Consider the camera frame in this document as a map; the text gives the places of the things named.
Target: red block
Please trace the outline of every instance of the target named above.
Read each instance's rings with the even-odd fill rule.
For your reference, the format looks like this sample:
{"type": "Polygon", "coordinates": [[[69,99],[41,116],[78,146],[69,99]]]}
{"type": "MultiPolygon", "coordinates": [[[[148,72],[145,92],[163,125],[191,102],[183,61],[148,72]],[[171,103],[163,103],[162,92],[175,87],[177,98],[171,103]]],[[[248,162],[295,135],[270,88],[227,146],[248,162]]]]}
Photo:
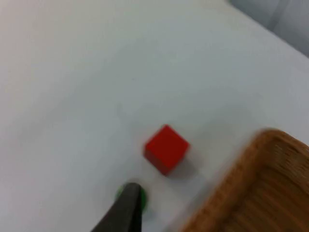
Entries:
{"type": "Polygon", "coordinates": [[[169,125],[164,125],[145,145],[144,156],[163,175],[184,158],[189,143],[169,125]]]}

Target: red cube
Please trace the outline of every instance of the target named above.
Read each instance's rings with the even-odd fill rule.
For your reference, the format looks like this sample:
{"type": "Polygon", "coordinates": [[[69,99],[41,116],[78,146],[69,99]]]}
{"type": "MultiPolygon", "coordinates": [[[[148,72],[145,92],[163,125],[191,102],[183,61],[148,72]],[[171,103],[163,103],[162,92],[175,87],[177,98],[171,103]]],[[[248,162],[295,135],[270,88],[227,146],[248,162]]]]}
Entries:
{"type": "Polygon", "coordinates": [[[189,143],[169,125],[164,125],[145,145],[144,156],[163,175],[168,174],[184,157],[189,143]]]}

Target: gray wall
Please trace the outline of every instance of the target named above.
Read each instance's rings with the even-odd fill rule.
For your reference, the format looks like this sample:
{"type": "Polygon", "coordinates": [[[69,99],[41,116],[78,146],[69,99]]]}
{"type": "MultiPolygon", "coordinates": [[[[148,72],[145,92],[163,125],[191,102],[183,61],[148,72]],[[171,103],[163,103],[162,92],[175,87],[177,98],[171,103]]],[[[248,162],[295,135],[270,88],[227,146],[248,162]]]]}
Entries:
{"type": "Polygon", "coordinates": [[[230,2],[309,57],[309,0],[230,0],[230,2]]]}

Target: green object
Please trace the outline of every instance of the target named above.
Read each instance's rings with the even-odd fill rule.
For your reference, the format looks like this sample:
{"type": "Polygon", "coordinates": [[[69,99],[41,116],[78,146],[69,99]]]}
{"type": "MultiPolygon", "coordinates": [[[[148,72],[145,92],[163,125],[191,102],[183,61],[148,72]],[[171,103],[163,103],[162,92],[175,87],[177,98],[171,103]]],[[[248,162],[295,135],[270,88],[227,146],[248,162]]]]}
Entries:
{"type": "MultiPolygon", "coordinates": [[[[116,199],[121,195],[122,191],[124,190],[124,187],[125,187],[125,184],[122,185],[118,189],[118,191],[116,192],[116,197],[115,197],[116,199]]],[[[145,189],[143,187],[140,187],[140,188],[141,188],[141,210],[144,213],[147,207],[148,197],[147,197],[147,193],[145,189]]]]}

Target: wicker basket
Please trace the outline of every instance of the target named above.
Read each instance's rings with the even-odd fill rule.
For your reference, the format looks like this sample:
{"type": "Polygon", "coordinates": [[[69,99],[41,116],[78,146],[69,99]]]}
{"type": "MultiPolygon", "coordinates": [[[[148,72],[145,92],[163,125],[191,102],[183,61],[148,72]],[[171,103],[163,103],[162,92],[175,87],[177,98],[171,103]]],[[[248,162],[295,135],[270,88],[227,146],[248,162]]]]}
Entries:
{"type": "Polygon", "coordinates": [[[260,133],[183,232],[309,232],[309,147],[260,133]]]}

